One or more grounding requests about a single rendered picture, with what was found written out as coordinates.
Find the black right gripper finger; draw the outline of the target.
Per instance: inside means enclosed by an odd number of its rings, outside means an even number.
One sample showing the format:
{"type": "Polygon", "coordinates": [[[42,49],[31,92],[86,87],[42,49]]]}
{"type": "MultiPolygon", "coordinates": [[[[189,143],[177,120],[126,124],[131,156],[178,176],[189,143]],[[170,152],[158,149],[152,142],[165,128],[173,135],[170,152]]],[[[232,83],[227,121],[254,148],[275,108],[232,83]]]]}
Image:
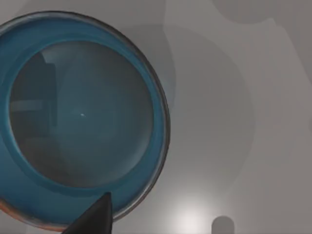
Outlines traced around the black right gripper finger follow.
{"type": "Polygon", "coordinates": [[[61,234],[112,234],[112,195],[105,193],[61,234]]]}

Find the blue bowl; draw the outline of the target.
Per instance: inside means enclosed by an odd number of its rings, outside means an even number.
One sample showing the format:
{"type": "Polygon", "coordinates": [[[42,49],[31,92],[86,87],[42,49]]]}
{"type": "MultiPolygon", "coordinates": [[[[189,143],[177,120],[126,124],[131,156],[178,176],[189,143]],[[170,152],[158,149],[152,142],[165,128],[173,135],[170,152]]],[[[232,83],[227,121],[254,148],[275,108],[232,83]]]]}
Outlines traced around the blue bowl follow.
{"type": "Polygon", "coordinates": [[[63,232],[110,192],[114,222],[153,188],[169,143],[160,80],[120,31],[68,11],[0,25],[0,211],[63,232]]]}

